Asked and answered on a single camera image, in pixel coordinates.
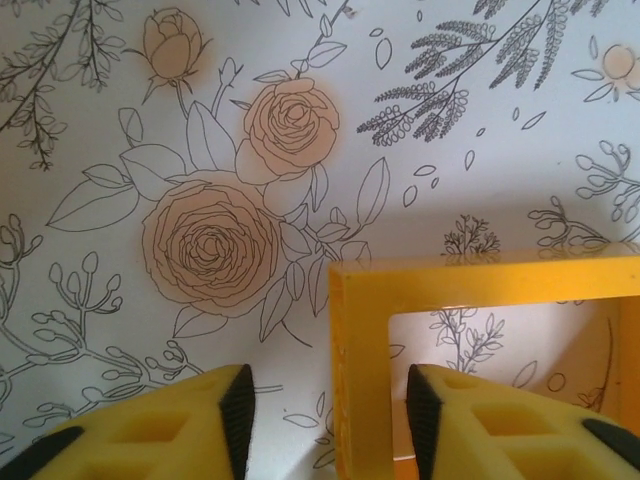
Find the yellow plastic bracket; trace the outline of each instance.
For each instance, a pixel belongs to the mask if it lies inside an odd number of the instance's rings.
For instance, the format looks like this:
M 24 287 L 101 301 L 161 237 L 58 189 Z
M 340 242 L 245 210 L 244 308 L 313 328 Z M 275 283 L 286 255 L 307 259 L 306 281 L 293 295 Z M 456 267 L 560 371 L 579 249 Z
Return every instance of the yellow plastic bracket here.
M 391 480 L 389 319 L 453 307 L 620 299 L 619 416 L 640 434 L 640 247 L 342 262 L 329 268 L 336 468 Z

